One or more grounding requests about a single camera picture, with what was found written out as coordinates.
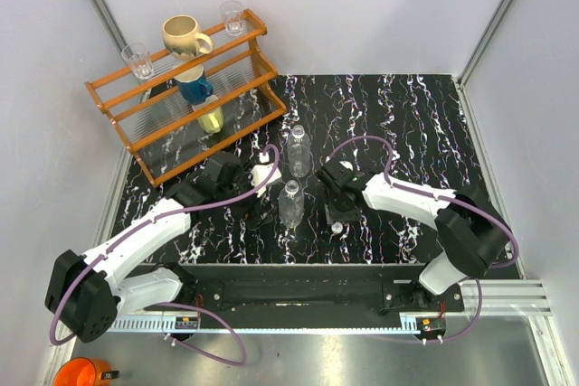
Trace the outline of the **white bottle cap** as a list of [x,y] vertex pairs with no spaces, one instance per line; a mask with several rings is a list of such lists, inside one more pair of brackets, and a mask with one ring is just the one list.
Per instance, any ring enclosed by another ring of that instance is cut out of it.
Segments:
[[343,231],[343,224],[339,221],[336,221],[331,225],[331,230],[335,234],[341,233]]
[[349,163],[348,161],[341,161],[340,164],[349,170],[353,170],[353,165],[351,163]]

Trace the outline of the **clear plastic bottle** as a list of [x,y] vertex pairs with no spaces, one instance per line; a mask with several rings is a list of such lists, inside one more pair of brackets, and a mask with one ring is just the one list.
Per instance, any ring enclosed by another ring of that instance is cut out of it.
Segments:
[[305,211],[304,192],[296,180],[287,181],[278,198],[280,222],[289,229],[296,229]]
[[302,125],[294,126],[289,132],[287,157],[290,173],[296,178],[304,178],[310,169],[310,138]]

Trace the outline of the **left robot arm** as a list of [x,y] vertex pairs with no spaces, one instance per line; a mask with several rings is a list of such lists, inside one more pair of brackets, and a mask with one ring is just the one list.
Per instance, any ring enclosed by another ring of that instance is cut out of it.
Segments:
[[204,168],[166,189],[145,216],[110,240],[77,254],[68,249],[54,262],[44,304],[52,312],[52,344],[58,324],[90,343],[120,315],[168,303],[177,310],[197,302],[197,279],[175,262],[139,276],[134,269],[176,237],[190,231],[196,213],[236,203],[250,207],[258,193],[280,178],[280,153],[266,146],[261,162],[242,164],[230,153],[212,155]]

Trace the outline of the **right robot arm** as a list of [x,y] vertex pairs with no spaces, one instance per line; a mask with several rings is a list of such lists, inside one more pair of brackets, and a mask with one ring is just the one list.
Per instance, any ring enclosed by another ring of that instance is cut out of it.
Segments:
[[386,179],[378,172],[356,172],[336,158],[316,171],[325,187],[330,219],[345,221],[365,209],[391,212],[437,231],[442,253],[430,260],[411,287],[421,310],[440,304],[443,292],[464,278],[484,278],[512,232],[480,189],[433,188]]

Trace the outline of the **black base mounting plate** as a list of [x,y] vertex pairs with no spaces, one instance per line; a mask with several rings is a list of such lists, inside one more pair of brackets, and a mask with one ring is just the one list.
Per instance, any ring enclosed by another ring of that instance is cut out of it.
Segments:
[[442,295],[419,283],[420,265],[218,265],[179,266],[184,301],[214,312],[238,306],[352,306],[379,314],[460,313],[460,287]]

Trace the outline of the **yellow ceramic mug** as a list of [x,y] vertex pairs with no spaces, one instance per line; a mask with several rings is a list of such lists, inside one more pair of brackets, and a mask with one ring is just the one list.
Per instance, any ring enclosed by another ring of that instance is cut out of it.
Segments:
[[[215,95],[207,97],[205,101],[198,105],[193,105],[193,111],[198,111],[215,102],[218,98]],[[208,134],[219,133],[223,129],[224,117],[222,107],[219,106],[213,111],[206,112],[197,118],[202,130]]]

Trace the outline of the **orange wooden shelf rack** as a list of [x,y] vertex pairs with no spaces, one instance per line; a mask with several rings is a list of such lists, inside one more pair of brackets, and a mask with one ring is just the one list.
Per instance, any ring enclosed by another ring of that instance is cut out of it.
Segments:
[[[129,67],[85,86],[99,111],[107,117],[125,149],[155,187],[234,145],[243,137],[281,117],[286,105],[270,82],[278,75],[258,44],[266,23],[252,10],[244,11],[245,31],[232,37],[223,23],[206,30],[214,42],[210,54],[181,61],[168,50],[152,56],[155,73],[138,80]],[[175,75],[202,65],[218,98],[193,111],[179,91]],[[202,130],[197,118],[221,106],[224,124],[219,133]]]

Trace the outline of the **blue ceramic mug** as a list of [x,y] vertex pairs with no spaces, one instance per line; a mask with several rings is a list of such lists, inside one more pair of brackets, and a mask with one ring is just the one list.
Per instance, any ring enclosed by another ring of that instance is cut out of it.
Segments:
[[214,94],[214,88],[207,80],[202,65],[175,75],[174,80],[181,96],[192,105],[203,104]]

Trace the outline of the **beige ceramic mug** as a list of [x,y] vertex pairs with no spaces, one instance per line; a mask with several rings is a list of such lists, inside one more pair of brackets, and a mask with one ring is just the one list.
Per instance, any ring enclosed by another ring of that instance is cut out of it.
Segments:
[[190,61],[214,50],[212,39],[189,15],[177,15],[165,21],[163,42],[168,52],[182,61]]

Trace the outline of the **clear drinking glass left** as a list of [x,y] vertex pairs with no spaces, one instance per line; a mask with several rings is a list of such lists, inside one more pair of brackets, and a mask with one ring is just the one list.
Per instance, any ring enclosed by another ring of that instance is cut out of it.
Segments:
[[140,80],[149,80],[155,70],[147,46],[142,42],[133,42],[121,51],[123,61],[132,73]]

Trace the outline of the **clear drinking glass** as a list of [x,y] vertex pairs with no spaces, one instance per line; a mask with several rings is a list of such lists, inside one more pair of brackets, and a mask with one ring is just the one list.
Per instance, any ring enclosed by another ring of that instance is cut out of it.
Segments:
[[121,51],[123,61],[132,73],[140,80],[149,80],[155,70],[147,46],[142,42],[133,42]]
[[236,37],[243,34],[245,31],[244,8],[240,2],[230,0],[222,3],[220,13],[225,31],[230,36]]

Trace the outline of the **clear drinking glass right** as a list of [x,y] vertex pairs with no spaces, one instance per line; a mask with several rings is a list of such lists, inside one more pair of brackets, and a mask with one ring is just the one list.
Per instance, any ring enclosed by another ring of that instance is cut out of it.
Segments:
[[244,8],[240,2],[230,0],[222,3],[220,13],[225,31],[230,36],[236,37],[243,34],[245,31]]

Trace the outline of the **orange cup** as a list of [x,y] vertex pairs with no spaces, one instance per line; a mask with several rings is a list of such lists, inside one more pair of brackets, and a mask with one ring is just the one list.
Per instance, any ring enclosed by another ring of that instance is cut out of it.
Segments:
[[79,357],[66,362],[56,373],[54,386],[110,385],[119,371],[102,359]]

